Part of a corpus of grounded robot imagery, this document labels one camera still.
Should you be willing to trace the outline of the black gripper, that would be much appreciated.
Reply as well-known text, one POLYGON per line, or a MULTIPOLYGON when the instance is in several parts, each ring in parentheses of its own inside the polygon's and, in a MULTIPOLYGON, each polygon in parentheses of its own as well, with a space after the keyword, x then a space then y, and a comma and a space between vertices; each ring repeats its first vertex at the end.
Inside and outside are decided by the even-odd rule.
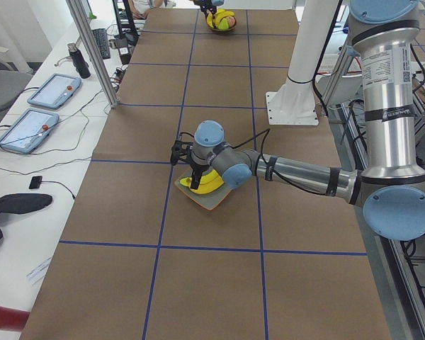
POLYGON ((201 177, 204 172, 210 169, 208 162, 198 157, 194 152, 189 155, 189 162, 192 168, 190 189, 198 189, 201 177))
POLYGON ((217 7, 223 5, 223 0, 193 0, 193 3, 199 6, 204 14, 209 14, 209 26, 217 28, 215 13, 217 12, 217 7))

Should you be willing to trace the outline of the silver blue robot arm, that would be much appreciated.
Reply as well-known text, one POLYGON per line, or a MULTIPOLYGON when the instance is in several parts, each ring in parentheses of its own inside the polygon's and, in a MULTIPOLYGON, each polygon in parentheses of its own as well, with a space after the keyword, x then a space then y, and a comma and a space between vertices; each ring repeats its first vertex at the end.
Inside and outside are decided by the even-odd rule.
POLYGON ((353 126, 353 105, 363 102, 364 128, 348 149, 363 146, 363 169, 346 171, 232 146, 221 124, 199 124, 187 146, 192 174, 181 184, 192 194, 211 196, 240 187, 250 177, 286 183, 318 196, 338 197, 363 211, 376 234, 398 241, 425 235, 425 170, 416 161, 411 43, 419 33, 417 1, 351 1, 350 55, 361 59, 361 75, 348 98, 335 100, 342 86, 340 69, 326 77, 326 87, 315 86, 317 71, 332 36, 338 1, 308 1, 298 42, 285 83, 266 94, 271 125, 316 126, 313 100, 325 111, 337 109, 353 126))

